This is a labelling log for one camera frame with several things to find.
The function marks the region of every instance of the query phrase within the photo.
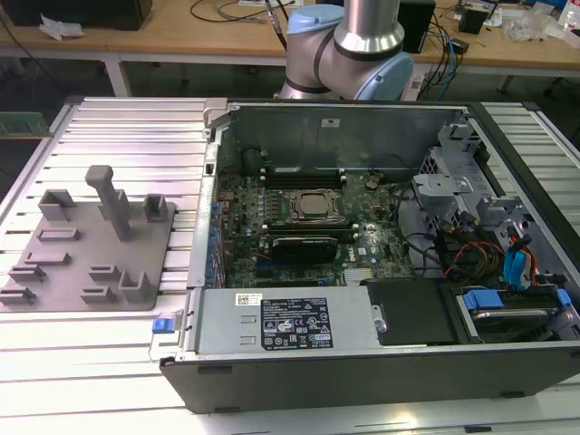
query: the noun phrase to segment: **blue tab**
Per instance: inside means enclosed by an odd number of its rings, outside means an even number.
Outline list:
[[[558,288],[556,290],[556,295],[558,296],[558,300],[560,301],[560,304],[562,304],[562,306],[564,308],[566,308],[567,306],[572,304],[572,299],[570,299],[568,292],[566,290],[564,290],[563,288]]]
[[[527,257],[521,251],[508,250],[504,259],[504,278],[519,292],[526,290],[522,284],[522,275],[525,272]]]
[[[489,288],[482,288],[479,290],[470,290],[466,295],[463,295],[463,302],[468,310],[489,309],[489,308],[503,308],[504,303],[501,302],[498,290]]]
[[[152,330],[154,334],[173,334],[175,332],[175,319],[154,319]]]

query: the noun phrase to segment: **warning label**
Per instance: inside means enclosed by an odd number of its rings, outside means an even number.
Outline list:
[[[333,347],[325,297],[263,299],[262,347],[267,351]]]

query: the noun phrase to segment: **electronic device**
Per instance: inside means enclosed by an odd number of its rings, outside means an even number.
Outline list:
[[[188,299],[154,330],[179,345],[151,348],[191,411],[522,397],[580,372],[580,236],[510,142],[526,109],[203,113]]]
[[[316,0],[316,3],[342,6],[344,0]],[[435,0],[401,0],[397,20],[405,30],[403,51],[421,52],[434,10]]]
[[[14,25],[39,25],[41,14],[63,23],[139,30],[152,0],[0,0]]]
[[[478,5],[465,6],[459,20],[459,31],[465,34],[479,34],[488,17],[489,12],[480,9]]]

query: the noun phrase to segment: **metal work surface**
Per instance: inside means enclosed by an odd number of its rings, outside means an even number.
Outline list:
[[[40,220],[46,189],[97,200],[83,177],[110,164],[129,200],[165,194],[178,214],[161,291],[150,312],[0,314],[0,432],[103,433],[112,427],[153,434],[181,428],[199,434],[494,433],[562,435],[580,427],[580,377],[515,400],[440,401],[307,411],[193,415],[151,362],[151,322],[183,308],[186,267],[198,204],[205,142],[203,100],[91,99],[67,106],[15,190],[0,207],[0,285]],[[164,338],[171,345],[176,334]]]
[[[528,111],[518,102],[485,104],[550,198],[580,234],[580,153],[541,111]],[[507,195],[516,190],[501,167],[489,166]]]

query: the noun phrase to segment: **black box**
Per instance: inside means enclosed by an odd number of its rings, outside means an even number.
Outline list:
[[[344,0],[316,0],[316,3],[342,6]],[[405,29],[404,52],[421,52],[434,10],[435,0],[401,0],[397,20]]]
[[[488,19],[489,12],[475,9],[465,9],[459,21],[459,31],[465,34],[479,34],[483,22]]]
[[[0,0],[14,25],[39,25],[41,14],[83,27],[139,30],[152,0]]]

